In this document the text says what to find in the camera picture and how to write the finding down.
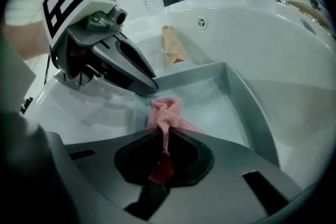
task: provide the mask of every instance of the pink checkered cloth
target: pink checkered cloth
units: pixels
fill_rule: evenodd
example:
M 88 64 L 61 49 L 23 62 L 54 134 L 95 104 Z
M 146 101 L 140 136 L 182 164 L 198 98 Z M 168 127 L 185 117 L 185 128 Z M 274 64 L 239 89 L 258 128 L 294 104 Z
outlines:
M 181 99 L 162 98 L 152 100 L 151 116 L 147 129 L 160 128 L 163 133 L 163 152 L 170 156 L 168 151 L 169 127 L 178 127 L 185 130 L 204 133 L 202 130 L 188 123 L 180 117 Z

